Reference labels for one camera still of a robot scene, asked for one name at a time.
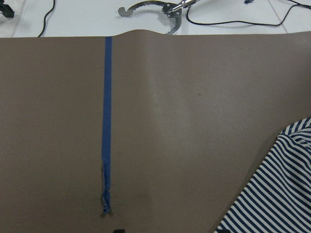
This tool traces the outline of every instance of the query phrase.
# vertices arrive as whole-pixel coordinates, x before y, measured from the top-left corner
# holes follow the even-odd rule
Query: blue painter's tape strip
[[[105,38],[105,67],[104,67],[104,110],[103,110],[103,194],[104,213],[110,211],[110,154],[111,154],[111,63],[112,37]]]

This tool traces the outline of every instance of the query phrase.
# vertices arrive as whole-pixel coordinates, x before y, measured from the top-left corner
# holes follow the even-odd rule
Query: white table
[[[43,36],[113,36],[127,31],[145,29],[166,33],[172,23],[158,6],[139,8],[131,17],[120,17],[118,8],[126,9],[139,0],[56,0],[55,10],[48,16]],[[244,20],[279,23],[293,4],[286,0],[201,0],[193,5],[192,20],[219,22]],[[310,0],[299,0],[311,4]],[[0,37],[36,37],[43,26],[44,15],[52,0],[6,0],[16,12],[14,19],[0,16]],[[223,26],[190,24],[183,10],[182,24],[177,35],[187,34],[277,34],[311,31],[311,10],[295,7],[282,26],[248,26],[234,23]]]

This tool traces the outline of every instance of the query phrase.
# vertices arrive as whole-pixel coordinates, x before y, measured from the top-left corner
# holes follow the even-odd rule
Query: brown surface
[[[113,214],[100,217],[102,38],[1,39],[0,232],[213,232],[311,115],[311,33],[113,39]]]

